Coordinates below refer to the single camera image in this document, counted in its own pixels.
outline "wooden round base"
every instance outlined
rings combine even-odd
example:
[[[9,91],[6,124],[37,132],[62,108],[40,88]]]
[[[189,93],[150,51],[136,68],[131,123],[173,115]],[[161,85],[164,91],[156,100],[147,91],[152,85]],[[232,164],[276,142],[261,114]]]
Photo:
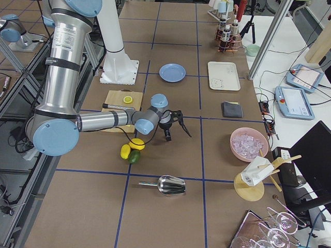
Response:
[[[261,199],[264,194],[263,182],[259,182],[255,186],[248,186],[243,180],[240,173],[234,178],[234,189],[237,194],[249,202],[256,202]]]

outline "blue joint cap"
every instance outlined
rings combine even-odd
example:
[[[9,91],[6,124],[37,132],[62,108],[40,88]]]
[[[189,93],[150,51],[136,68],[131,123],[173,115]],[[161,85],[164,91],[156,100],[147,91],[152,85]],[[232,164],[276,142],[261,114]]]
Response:
[[[4,20],[18,20],[18,16],[15,14],[7,14],[2,17]]]
[[[49,156],[61,156],[77,144],[79,132],[70,120],[53,119],[43,123],[33,135],[36,149]]]
[[[102,0],[65,0],[78,14],[85,17],[96,17],[101,11]]]
[[[17,42],[19,41],[21,34],[16,30],[5,28],[1,30],[0,36],[8,42]]]
[[[52,19],[42,16],[43,22],[47,27],[55,27],[55,22]]]
[[[167,97],[164,94],[155,94],[151,98],[151,105],[153,107],[166,107],[168,106]]]
[[[146,119],[139,119],[134,125],[138,132],[147,135],[154,129],[154,125],[151,121]]]

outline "green bowl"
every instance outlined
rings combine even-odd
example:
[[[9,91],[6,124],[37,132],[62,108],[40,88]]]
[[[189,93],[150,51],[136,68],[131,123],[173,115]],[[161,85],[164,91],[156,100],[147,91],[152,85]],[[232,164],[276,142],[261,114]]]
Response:
[[[255,57],[258,54],[259,49],[260,49],[260,47],[258,45],[255,45],[255,44],[248,45],[246,47],[247,55]]]

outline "pink bowl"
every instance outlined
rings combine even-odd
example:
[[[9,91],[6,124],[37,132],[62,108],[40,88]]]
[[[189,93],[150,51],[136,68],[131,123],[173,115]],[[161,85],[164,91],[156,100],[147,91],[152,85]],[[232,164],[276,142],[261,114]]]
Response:
[[[269,150],[269,143],[267,141],[267,139],[263,136],[262,133],[260,133],[259,131],[253,129],[253,128],[238,128],[236,130],[234,130],[231,134],[230,137],[230,148],[232,153],[239,158],[242,161],[245,162],[252,162],[253,159],[246,159],[245,157],[241,156],[238,152],[235,151],[234,147],[232,146],[232,138],[236,137],[236,136],[241,136],[243,134],[248,134],[249,136],[252,136],[258,140],[260,140],[260,142],[263,143],[263,147],[262,147],[262,155],[263,157],[267,155],[268,150]]]

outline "white tray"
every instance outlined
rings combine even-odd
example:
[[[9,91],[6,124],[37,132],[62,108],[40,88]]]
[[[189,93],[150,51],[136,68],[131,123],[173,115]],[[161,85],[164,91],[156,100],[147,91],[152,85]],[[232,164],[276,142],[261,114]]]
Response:
[[[240,90],[235,63],[208,62],[209,86],[214,90]]]

